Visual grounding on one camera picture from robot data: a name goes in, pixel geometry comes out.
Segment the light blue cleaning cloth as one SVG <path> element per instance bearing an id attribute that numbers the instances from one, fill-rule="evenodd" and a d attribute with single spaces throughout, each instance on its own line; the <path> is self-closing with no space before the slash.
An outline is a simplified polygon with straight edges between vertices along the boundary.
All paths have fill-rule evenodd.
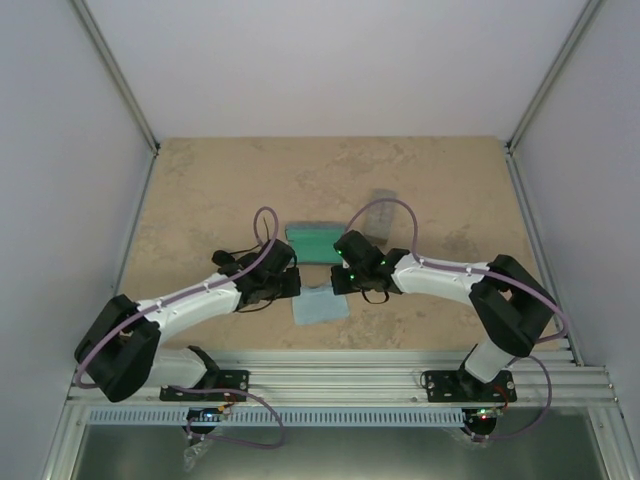
<path id="1" fill-rule="evenodd" d="M 345 296 L 335 295 L 330 284 L 302 287 L 292 299 L 294 323 L 298 326 L 346 319 L 350 315 Z"/>

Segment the blue glasses case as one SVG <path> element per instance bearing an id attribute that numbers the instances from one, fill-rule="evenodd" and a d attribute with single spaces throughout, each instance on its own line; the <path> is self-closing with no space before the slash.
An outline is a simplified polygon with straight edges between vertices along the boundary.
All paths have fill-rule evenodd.
<path id="1" fill-rule="evenodd" d="M 334 249 L 346 225 L 337 222 L 291 222 L 285 237 L 302 265 L 337 265 L 342 263 Z"/>

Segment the black sunglasses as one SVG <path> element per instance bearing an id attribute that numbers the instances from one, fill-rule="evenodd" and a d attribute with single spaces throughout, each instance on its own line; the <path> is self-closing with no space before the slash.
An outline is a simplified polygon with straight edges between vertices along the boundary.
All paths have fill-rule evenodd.
<path id="1" fill-rule="evenodd" d="M 251 248 L 237 250 L 237 251 L 225 251 L 225 250 L 216 250 L 213 252 L 211 256 L 211 262 L 219 267 L 222 267 L 229 263 L 235 263 L 237 259 L 246 254 L 258 253 L 270 240 L 271 240 L 271 232 L 269 229 L 269 225 L 265 219 L 262 220 L 264 226 L 264 233 L 266 234 L 265 238 L 258 233 L 257 224 L 254 224 L 254 235 L 257 241 L 257 244 Z"/>

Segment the grey glasses case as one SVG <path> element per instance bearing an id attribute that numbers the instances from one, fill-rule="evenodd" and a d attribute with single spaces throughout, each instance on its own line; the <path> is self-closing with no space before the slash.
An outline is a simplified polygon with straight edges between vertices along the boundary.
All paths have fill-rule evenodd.
<path id="1" fill-rule="evenodd" d="M 395 203 L 390 199 L 396 199 L 397 193 L 388 189 L 374 189 L 370 201 L 378 200 L 378 203 L 367 209 L 363 235 L 373 244 L 385 246 L 391 236 L 392 223 L 395 213 Z"/>

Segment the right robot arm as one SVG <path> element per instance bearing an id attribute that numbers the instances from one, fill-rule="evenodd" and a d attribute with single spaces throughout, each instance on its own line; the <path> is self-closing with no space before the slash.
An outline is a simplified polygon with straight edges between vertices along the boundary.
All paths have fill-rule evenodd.
<path id="1" fill-rule="evenodd" d="M 489 263 L 457 263 L 419 256 L 406 249 L 382 252 L 357 231 L 343 234 L 334 250 L 342 259 L 331 268 L 336 295 L 375 291 L 444 298 L 474 309 L 487 339 L 473 347 L 444 385 L 463 401 L 488 401 L 505 391 L 496 379 L 515 359 L 529 356 L 559 309 L 551 295 L 513 257 Z"/>

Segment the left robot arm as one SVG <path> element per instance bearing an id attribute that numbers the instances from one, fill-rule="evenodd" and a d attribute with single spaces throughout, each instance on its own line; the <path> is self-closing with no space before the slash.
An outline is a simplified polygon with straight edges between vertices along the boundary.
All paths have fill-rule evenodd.
<path id="1" fill-rule="evenodd" d="M 259 303 L 294 298 L 301 280 L 294 249 L 272 239 L 246 251 L 217 250 L 216 273 L 165 297 L 135 302 L 124 294 L 111 298 L 74 352 L 75 383 L 99 389 L 112 403 L 132 397 L 155 382 L 165 401 L 194 396 L 222 400 L 248 387 L 248 374 L 223 370 L 200 347 L 186 357 L 163 359 L 160 347 L 190 327 L 217 316 L 257 310 Z"/>

